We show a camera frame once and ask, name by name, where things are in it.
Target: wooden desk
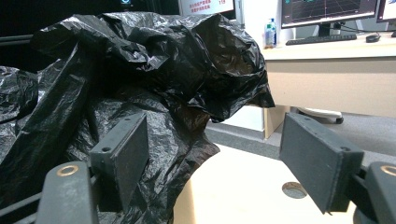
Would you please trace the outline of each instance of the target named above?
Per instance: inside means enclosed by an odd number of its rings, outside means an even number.
[[[396,118],[396,38],[381,35],[263,50],[276,103],[264,109],[265,138],[289,106]]]
[[[297,179],[282,161],[218,146],[178,196],[175,224],[353,223],[353,203],[346,213],[322,215],[309,196],[284,194]]]

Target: sign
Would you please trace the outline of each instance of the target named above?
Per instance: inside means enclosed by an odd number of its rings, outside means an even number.
[[[178,3],[183,16],[233,10],[233,0],[179,0]]]

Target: gray floor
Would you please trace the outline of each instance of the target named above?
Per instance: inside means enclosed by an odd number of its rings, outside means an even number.
[[[396,119],[348,113],[343,117],[342,124],[335,124],[335,119],[314,119],[364,150],[363,165],[373,161],[396,163]],[[210,121],[205,132],[214,143],[277,159],[282,127],[265,140],[261,132]]]

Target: computer monitor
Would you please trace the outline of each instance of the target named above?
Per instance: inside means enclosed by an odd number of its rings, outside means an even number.
[[[396,21],[396,0],[380,0],[376,22]]]
[[[243,0],[178,0],[182,16],[220,13],[241,28],[245,28],[243,6]]]
[[[329,35],[332,22],[374,17],[376,2],[377,0],[282,0],[281,28],[319,25],[318,35]]]

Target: black keyboard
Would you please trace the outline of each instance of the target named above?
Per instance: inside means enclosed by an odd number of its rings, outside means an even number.
[[[309,36],[304,39],[288,40],[288,42],[286,42],[286,45],[317,44],[334,41],[354,40],[356,38],[356,35]]]

